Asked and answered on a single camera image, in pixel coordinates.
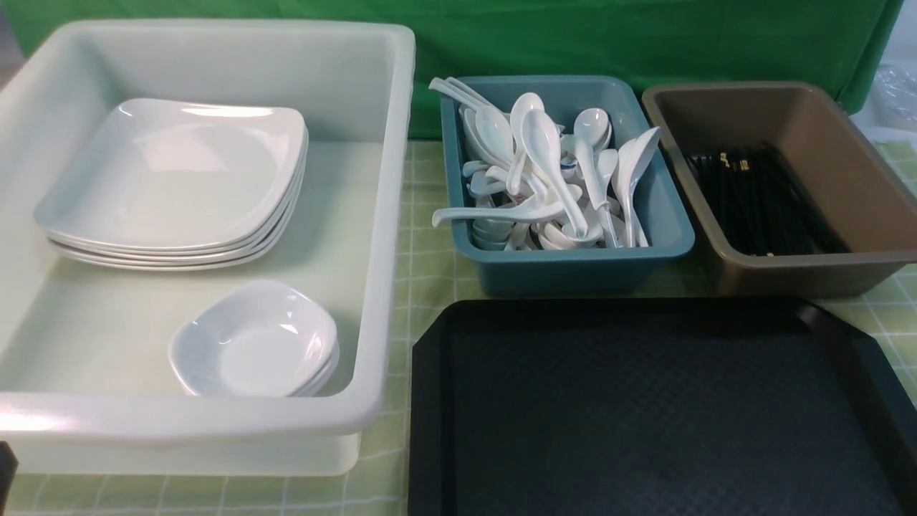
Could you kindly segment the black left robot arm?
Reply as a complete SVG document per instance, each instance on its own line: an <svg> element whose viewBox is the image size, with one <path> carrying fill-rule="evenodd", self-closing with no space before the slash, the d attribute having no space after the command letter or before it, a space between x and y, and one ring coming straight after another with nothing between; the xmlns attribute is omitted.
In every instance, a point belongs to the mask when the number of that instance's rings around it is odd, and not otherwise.
<svg viewBox="0 0 917 516"><path fill-rule="evenodd" d="M0 443L0 514L6 512L6 504L9 501L10 490L14 481L14 475L19 468L19 460L14 455L12 448L6 441Z"/></svg>

